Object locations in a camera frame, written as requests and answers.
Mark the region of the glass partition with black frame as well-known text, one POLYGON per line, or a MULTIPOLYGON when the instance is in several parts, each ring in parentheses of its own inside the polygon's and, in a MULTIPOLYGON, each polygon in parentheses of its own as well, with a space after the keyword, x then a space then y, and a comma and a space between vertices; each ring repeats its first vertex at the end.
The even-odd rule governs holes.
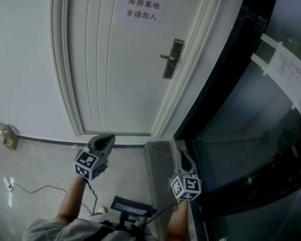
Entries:
POLYGON ((275 53, 262 34, 301 60, 301 0, 243 0, 226 40, 212 40, 221 52, 203 52, 212 70, 175 135, 202 180, 201 241, 301 241, 301 115, 250 59, 275 53))

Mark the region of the black chest-mounted device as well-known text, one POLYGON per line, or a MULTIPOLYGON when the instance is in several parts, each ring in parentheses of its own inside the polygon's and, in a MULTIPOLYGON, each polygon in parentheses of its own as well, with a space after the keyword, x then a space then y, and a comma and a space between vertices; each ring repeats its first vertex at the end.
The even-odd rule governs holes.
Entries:
POLYGON ((119 211, 119 224, 115 227, 116 230, 122 230, 130 233, 137 241, 145 241, 147 219, 153 217, 157 213, 157 209, 152 205, 135 202, 119 196, 115 196, 111 204, 111 209, 119 211), (129 218, 142 217, 142 225, 138 227, 135 225, 136 219, 129 218))

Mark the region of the dark door lock plate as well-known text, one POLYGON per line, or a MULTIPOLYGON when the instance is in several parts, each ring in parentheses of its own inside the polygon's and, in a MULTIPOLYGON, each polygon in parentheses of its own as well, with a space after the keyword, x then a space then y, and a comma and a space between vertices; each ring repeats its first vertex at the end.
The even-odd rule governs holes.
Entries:
MULTIPOLYGON (((184 46, 184 41, 175 39, 169 56, 174 56, 174 57, 179 58, 180 54, 181 54, 181 51, 183 49, 183 46, 184 46)), ((163 74, 164 79, 171 79, 172 78, 174 70, 175 70, 176 65, 177 65, 177 62, 178 61, 167 60, 167 64, 166 64, 164 74, 163 74)))

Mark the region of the white paper sign red print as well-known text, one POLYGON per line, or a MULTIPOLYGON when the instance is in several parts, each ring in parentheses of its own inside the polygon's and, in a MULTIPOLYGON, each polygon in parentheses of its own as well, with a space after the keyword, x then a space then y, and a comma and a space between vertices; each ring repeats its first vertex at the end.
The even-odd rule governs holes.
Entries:
POLYGON ((168 4, 164 0, 117 0, 118 21, 160 25, 166 21, 168 4))

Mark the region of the dark baseboard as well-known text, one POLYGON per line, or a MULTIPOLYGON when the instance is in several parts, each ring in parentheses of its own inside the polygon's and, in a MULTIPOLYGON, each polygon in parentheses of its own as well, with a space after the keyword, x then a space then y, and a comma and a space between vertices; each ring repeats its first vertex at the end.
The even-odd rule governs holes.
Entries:
MULTIPOLYGON (((56 145, 66 145, 66 146, 85 146, 86 143, 78 143, 78 142, 66 142, 66 141, 56 141, 56 140, 47 140, 47 139, 39 139, 39 138, 32 138, 32 137, 26 137, 22 135, 17 135, 20 139, 23 140, 29 140, 34 142, 41 142, 41 143, 47 143, 47 144, 56 144, 56 145)), ((132 149, 139 149, 144 148, 144 145, 121 145, 121 144, 115 144, 113 148, 132 148, 132 149)))

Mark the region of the person's right forearm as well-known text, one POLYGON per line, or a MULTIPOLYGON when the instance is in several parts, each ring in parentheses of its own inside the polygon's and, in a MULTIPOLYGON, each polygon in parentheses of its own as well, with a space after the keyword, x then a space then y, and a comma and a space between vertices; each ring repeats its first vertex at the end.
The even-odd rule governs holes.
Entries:
POLYGON ((186 241, 188 236, 188 204, 183 200, 178 203, 169 221, 166 241, 186 241))

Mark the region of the brown cardboard box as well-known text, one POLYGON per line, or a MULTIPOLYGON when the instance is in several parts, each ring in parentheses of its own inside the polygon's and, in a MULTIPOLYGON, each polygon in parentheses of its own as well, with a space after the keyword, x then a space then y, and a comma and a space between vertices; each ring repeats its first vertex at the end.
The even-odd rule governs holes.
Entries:
POLYGON ((19 136, 13 128, 10 125, 0 123, 0 134, 3 138, 3 145, 15 151, 18 146, 19 136))

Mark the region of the person's grey shirt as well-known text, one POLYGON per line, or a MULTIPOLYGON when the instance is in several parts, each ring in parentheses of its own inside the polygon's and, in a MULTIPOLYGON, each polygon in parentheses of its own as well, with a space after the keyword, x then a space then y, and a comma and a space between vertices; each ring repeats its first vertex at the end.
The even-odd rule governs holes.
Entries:
POLYGON ((110 213, 89 219, 77 218, 70 224, 57 220, 38 219, 25 230, 23 241, 157 241, 147 230, 141 233, 141 221, 117 230, 119 219, 110 213))

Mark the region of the white paper notice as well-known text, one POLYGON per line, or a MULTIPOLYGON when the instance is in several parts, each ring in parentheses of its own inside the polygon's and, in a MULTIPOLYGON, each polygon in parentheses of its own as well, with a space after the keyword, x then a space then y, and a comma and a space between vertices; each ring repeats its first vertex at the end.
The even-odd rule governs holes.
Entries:
POLYGON ((301 101, 301 60, 278 43, 266 73, 297 106, 301 101))

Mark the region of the person's left forearm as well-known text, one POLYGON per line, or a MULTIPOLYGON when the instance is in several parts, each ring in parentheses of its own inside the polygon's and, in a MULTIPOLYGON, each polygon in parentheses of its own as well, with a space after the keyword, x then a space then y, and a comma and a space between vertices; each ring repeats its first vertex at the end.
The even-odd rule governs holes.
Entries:
POLYGON ((75 177, 66 192, 55 219, 65 225, 78 218, 86 181, 82 177, 75 177))

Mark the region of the white power strip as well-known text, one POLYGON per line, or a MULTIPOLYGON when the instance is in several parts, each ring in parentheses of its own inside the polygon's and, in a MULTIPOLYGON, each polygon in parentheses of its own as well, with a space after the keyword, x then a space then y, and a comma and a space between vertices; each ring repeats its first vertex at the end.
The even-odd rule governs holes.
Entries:
POLYGON ((8 177, 3 178, 3 182, 7 188, 7 190, 12 193, 13 191, 13 184, 14 184, 14 178, 11 177, 10 179, 8 177))

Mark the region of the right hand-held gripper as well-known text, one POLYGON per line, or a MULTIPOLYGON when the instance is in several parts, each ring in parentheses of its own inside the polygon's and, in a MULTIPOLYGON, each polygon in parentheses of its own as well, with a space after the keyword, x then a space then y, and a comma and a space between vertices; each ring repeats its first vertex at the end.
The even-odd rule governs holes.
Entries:
POLYGON ((170 178, 170 188, 176 200, 194 200, 202 193, 202 181, 196 163, 184 152, 181 163, 181 150, 176 153, 175 171, 170 178))

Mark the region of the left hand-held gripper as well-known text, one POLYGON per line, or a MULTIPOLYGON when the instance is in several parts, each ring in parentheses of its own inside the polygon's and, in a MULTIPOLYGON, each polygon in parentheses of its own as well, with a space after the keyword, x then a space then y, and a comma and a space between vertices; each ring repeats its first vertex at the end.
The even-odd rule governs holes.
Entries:
POLYGON ((107 168, 108 155, 114 143, 114 134, 101 134, 91 138, 74 160, 76 174, 88 181, 102 174, 107 168))

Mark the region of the white door with paper sign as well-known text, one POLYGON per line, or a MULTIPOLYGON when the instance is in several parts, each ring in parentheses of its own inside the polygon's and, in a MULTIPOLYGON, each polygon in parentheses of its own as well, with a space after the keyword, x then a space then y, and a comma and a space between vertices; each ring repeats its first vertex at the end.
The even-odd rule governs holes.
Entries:
POLYGON ((149 136, 171 79, 164 79, 175 39, 189 36, 201 0, 164 0, 160 25, 118 21, 117 0, 70 0, 70 53, 85 132, 149 136))

